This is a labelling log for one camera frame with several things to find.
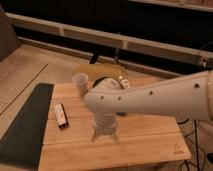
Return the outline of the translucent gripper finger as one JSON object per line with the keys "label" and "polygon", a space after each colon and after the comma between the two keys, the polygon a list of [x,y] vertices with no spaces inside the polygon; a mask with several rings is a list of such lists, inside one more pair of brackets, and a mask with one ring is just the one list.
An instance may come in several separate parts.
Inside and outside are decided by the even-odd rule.
{"label": "translucent gripper finger", "polygon": [[111,138],[115,141],[115,143],[117,143],[117,144],[119,143],[119,136],[117,133],[113,133],[111,135]]}
{"label": "translucent gripper finger", "polygon": [[96,131],[93,131],[91,136],[91,142],[95,142],[97,138],[98,138],[98,133]]}

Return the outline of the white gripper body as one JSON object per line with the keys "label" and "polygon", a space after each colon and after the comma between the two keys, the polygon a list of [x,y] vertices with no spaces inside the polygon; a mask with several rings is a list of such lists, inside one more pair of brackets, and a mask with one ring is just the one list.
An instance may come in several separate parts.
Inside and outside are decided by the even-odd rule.
{"label": "white gripper body", "polygon": [[114,114],[95,114],[93,121],[94,136],[112,135],[117,131],[117,121]]}

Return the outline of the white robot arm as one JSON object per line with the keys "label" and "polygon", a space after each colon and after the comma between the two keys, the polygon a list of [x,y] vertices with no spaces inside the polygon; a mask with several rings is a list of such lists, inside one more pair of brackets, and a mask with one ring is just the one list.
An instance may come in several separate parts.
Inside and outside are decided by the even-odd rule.
{"label": "white robot arm", "polygon": [[126,89],[113,78],[103,78],[87,92],[84,103],[94,115],[92,142],[101,135],[118,140],[115,113],[213,121],[213,71]]}

